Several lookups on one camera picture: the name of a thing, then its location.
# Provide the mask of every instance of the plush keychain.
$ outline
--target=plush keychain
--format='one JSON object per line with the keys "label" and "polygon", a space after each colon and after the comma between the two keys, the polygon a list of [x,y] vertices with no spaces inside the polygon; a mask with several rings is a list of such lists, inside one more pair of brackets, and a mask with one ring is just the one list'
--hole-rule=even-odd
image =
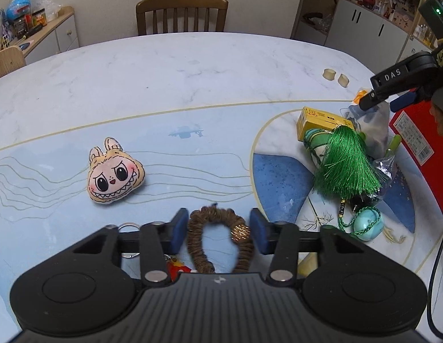
{"label": "plush keychain", "polygon": [[110,204],[139,187],[144,182],[145,170],[139,161],[123,152],[115,139],[106,138],[104,146],[106,153],[99,147],[90,152],[87,190],[95,202]]}

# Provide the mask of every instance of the wooden chair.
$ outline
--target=wooden chair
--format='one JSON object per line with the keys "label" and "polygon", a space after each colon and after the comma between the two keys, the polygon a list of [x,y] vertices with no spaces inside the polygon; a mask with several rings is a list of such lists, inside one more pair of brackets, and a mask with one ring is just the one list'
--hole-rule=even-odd
{"label": "wooden chair", "polygon": [[0,51],[0,78],[24,66],[26,62],[19,47],[12,46]]}
{"label": "wooden chair", "polygon": [[147,34],[145,13],[153,11],[153,34],[158,33],[157,10],[163,11],[163,33],[168,33],[167,10],[173,9],[173,32],[177,29],[177,9],[184,8],[183,31],[188,32],[188,8],[195,8],[193,32],[199,31],[199,9],[205,8],[204,32],[209,31],[209,9],[218,9],[216,32],[223,32],[228,2],[226,0],[143,0],[136,5],[137,32],[139,36]]}

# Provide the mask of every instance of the green tassel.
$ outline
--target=green tassel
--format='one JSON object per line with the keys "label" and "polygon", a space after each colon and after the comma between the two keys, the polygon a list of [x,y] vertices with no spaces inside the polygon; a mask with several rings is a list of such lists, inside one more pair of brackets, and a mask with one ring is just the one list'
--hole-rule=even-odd
{"label": "green tassel", "polygon": [[316,190],[322,195],[348,200],[376,192],[381,184],[372,169],[362,137],[347,126],[338,126],[329,137],[322,164],[315,171]]}

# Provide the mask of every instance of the table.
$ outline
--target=table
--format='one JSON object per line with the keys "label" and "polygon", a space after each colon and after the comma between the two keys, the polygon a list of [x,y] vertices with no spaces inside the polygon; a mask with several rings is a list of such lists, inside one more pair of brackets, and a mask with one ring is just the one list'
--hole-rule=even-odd
{"label": "table", "polygon": [[[348,88],[326,81],[325,68],[347,75]],[[309,184],[296,190],[291,183],[314,169],[295,124],[305,105],[340,113],[370,86],[371,75],[349,55],[308,43],[184,33],[83,47],[1,78],[2,341],[17,331],[8,303],[14,279],[107,224],[168,221],[180,207],[212,202],[245,218],[259,206],[270,220],[306,230],[332,223],[336,202],[325,202]],[[92,202],[85,189],[88,153],[106,137],[147,172],[142,188],[110,206]],[[382,204],[388,230],[371,246],[427,283],[443,217],[404,148],[398,164],[396,196],[405,198]],[[285,184],[266,188],[268,174],[282,174]],[[415,220],[398,220],[403,205]],[[218,272],[233,267],[236,248],[226,228],[207,228],[204,247]],[[191,267],[185,247],[179,257]],[[256,255],[252,268],[263,270],[268,260]],[[138,262],[124,269],[136,275]],[[443,310],[443,291],[436,295]],[[429,334],[425,323],[420,331]]]}

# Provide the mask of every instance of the brown bead bracelet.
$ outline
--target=brown bead bracelet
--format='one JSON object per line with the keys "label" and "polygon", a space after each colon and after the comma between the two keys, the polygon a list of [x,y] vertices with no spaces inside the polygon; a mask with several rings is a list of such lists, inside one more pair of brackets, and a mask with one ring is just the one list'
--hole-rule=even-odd
{"label": "brown bead bracelet", "polygon": [[231,230],[231,239],[239,247],[237,263],[232,273],[248,272],[253,255],[253,241],[245,220],[232,209],[218,209],[216,205],[204,206],[190,215],[188,222],[187,246],[196,270],[200,274],[214,274],[215,267],[208,261],[202,249],[202,231],[207,223],[222,223]]}

